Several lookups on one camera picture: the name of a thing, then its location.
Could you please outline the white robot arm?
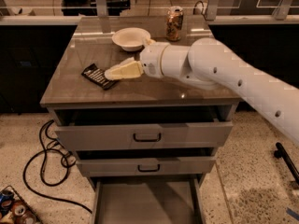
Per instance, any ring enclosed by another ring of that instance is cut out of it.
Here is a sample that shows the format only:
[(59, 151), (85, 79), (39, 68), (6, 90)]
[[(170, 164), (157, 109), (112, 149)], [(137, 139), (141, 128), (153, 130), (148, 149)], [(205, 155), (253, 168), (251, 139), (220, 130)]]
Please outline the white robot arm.
[(222, 85), (299, 145), (299, 90), (244, 62), (214, 38), (201, 38), (190, 46), (152, 43), (141, 51), (139, 60), (129, 58), (114, 65), (105, 77), (119, 80), (143, 74), (172, 77), (204, 90)]

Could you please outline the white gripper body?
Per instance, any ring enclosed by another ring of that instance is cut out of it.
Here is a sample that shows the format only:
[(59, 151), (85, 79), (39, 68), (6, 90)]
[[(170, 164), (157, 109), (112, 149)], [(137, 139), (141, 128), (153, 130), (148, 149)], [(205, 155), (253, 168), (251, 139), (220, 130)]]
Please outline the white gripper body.
[(162, 78), (162, 58), (164, 50), (169, 46), (166, 42), (155, 42), (146, 46), (140, 53), (143, 70), (149, 77)]

